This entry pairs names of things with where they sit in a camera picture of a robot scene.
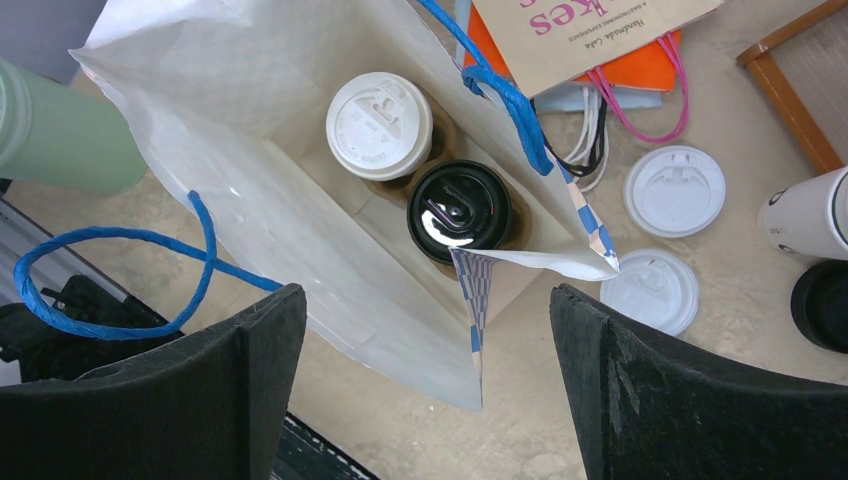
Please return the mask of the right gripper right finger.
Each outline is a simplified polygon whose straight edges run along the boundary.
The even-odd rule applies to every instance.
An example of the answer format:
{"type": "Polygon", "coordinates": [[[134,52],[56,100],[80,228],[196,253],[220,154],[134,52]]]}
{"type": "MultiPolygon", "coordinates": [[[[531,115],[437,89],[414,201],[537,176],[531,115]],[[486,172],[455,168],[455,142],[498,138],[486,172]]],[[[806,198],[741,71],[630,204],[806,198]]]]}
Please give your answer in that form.
{"type": "Polygon", "coordinates": [[[563,284],[553,340],[590,479],[843,479],[847,389],[749,366],[563,284]]]}

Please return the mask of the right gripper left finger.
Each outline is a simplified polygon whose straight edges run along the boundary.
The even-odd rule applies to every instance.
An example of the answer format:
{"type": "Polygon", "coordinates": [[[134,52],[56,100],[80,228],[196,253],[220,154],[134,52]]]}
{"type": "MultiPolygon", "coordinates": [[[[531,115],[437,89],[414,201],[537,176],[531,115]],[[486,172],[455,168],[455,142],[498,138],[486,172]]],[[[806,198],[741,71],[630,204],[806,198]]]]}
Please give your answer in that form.
{"type": "Polygon", "coordinates": [[[267,479],[304,341],[288,285],[72,380],[1,391],[5,479],[267,479]]]}

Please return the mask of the two-cup pulp cup carrier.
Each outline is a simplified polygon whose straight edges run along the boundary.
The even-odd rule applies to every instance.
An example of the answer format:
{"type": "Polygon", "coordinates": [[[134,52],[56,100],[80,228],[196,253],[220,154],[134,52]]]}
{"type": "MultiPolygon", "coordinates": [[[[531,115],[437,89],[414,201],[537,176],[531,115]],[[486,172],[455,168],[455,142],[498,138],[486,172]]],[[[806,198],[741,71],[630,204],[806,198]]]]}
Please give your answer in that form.
{"type": "Polygon", "coordinates": [[[532,213],[495,169],[459,156],[461,131],[442,112],[433,117],[431,151],[413,173],[366,181],[375,194],[404,208],[415,246],[446,276],[456,278],[450,249],[522,250],[532,213]]]}

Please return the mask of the checkered paper bakery bag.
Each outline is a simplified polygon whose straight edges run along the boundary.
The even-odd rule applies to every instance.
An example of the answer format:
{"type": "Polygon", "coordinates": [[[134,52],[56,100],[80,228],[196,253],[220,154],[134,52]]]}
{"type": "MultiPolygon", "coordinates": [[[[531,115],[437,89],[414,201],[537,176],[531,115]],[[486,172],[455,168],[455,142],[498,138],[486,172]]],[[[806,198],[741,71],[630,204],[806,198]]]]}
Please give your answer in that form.
{"type": "Polygon", "coordinates": [[[527,99],[487,70],[462,74],[436,22],[465,39],[434,1],[109,1],[72,55],[167,191],[181,203],[198,193],[233,259],[305,288],[312,330],[401,384],[477,410],[487,323],[544,270],[602,281],[619,267],[576,182],[544,159],[527,99]],[[461,147],[520,194],[525,247],[455,248],[450,277],[414,245],[404,209],[333,158],[331,99],[371,71],[421,87],[461,147]]]}

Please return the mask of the white cup lid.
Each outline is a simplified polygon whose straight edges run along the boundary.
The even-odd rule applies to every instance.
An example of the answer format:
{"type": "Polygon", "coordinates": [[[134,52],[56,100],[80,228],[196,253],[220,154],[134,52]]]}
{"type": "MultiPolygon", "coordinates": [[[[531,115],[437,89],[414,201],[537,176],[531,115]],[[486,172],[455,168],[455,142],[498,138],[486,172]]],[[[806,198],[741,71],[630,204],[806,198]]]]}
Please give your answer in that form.
{"type": "Polygon", "coordinates": [[[600,301],[621,314],[671,336],[695,320],[699,283],[675,255],[658,249],[632,251],[619,259],[619,274],[601,283],[600,301]]]}
{"type": "Polygon", "coordinates": [[[337,162],[359,178],[393,181],[429,157],[434,127],[424,92],[390,72],[368,72],[345,83],[327,110],[325,134],[337,162]]]}

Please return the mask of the black flat lid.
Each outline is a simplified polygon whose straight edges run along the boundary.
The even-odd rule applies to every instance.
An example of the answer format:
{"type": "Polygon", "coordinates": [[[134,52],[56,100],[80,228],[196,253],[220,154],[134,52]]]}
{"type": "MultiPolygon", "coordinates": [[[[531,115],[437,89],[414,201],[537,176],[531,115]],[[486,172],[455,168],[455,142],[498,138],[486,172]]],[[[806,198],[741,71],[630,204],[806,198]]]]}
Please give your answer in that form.
{"type": "Polygon", "coordinates": [[[847,262],[814,265],[793,287],[790,311],[801,334],[826,350],[847,353],[847,262]]]}

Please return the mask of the stack of white paper cups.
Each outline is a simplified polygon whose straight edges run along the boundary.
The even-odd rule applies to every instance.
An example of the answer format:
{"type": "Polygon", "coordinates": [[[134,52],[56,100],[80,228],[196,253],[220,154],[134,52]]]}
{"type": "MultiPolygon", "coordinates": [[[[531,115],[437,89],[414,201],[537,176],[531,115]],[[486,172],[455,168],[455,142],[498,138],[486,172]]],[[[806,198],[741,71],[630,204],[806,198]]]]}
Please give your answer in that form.
{"type": "Polygon", "coordinates": [[[757,225],[766,241],[791,254],[847,259],[847,169],[808,179],[773,194],[757,225]]]}

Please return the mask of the light blue paper bag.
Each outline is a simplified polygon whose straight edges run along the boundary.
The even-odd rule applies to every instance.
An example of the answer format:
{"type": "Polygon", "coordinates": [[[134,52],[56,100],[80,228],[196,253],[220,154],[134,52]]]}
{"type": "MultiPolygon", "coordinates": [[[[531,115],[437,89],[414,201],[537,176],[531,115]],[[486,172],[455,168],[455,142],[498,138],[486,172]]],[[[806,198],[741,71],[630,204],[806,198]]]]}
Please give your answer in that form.
{"type": "MultiPolygon", "coordinates": [[[[471,37],[472,1],[455,1],[454,14],[457,24],[471,37]]],[[[616,99],[625,110],[653,109],[662,106],[661,94],[630,88],[613,89],[616,99]]],[[[610,154],[609,132],[606,126],[606,101],[592,86],[566,84],[553,94],[545,94],[536,101],[536,112],[542,115],[560,113],[582,113],[583,123],[576,145],[564,156],[572,166],[589,167],[592,170],[578,180],[582,193],[594,189],[603,178],[610,154]]]]}

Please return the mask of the green cup holder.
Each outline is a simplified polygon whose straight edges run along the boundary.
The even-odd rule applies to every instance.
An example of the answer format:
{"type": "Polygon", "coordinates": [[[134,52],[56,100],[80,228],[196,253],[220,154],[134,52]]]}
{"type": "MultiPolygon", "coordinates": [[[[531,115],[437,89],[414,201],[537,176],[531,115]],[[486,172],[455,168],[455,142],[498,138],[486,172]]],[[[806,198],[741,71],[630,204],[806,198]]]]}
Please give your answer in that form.
{"type": "Polygon", "coordinates": [[[147,164],[109,101],[1,62],[1,177],[116,195],[147,164]]]}

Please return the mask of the orange paper bag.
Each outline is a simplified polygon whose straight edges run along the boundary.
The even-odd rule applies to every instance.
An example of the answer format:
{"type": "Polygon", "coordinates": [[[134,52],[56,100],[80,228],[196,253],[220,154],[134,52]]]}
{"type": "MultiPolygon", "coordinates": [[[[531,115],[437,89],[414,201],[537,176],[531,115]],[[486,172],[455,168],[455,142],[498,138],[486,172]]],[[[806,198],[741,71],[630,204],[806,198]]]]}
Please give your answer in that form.
{"type": "MultiPolygon", "coordinates": [[[[472,14],[474,16],[472,17],[473,23],[471,25],[470,39],[486,58],[493,70],[498,75],[510,81],[512,77],[506,63],[489,35],[479,13],[474,6],[473,8],[475,13],[472,14]]],[[[677,70],[672,60],[669,59],[662,46],[656,42],[603,65],[601,70],[608,83],[612,86],[612,90],[615,87],[619,87],[659,92],[661,99],[664,94],[673,91],[677,80],[677,70]]],[[[595,88],[587,76],[582,76],[574,82],[566,82],[558,87],[563,87],[566,84],[578,84],[595,88]]],[[[558,87],[545,94],[553,94],[558,87]]],[[[545,94],[538,96],[535,99],[535,104],[545,94]]],[[[625,110],[617,99],[616,101],[619,108],[625,110]]]]}

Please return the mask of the wooden shelf rack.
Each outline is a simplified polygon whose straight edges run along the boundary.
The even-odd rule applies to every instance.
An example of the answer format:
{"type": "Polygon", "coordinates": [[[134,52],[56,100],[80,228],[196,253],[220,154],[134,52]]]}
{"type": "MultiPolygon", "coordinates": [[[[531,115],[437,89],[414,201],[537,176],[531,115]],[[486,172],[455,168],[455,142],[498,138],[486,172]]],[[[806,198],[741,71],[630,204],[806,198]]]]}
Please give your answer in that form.
{"type": "Polygon", "coordinates": [[[736,57],[819,173],[847,165],[847,3],[824,1],[736,57]]]}

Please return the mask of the cakes recipe book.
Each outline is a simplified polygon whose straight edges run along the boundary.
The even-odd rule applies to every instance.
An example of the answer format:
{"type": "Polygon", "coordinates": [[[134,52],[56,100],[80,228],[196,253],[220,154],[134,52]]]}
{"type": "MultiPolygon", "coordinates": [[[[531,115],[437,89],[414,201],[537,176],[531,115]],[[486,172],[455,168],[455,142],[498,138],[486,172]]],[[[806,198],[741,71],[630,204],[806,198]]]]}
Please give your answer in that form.
{"type": "Polygon", "coordinates": [[[473,3],[518,89],[542,94],[714,12],[720,0],[473,3]]]}

